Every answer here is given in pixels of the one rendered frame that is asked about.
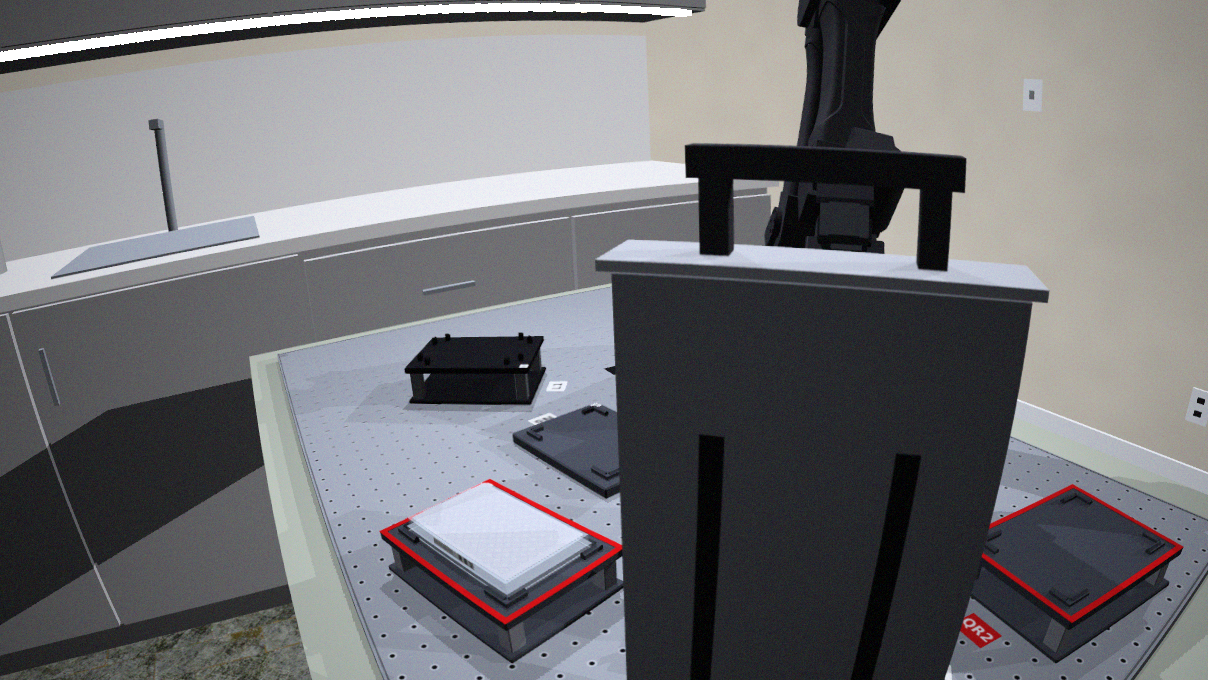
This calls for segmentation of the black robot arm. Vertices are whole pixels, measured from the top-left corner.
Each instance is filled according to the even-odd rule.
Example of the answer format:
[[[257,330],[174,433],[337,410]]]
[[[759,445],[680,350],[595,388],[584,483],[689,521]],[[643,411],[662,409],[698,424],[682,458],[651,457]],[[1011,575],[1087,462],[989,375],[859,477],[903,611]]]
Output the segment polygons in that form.
[[[876,40],[899,2],[798,0],[807,80],[797,146],[900,151],[893,136],[875,130],[873,114]],[[884,254],[878,233],[889,226],[902,193],[892,187],[784,182],[765,246]]]

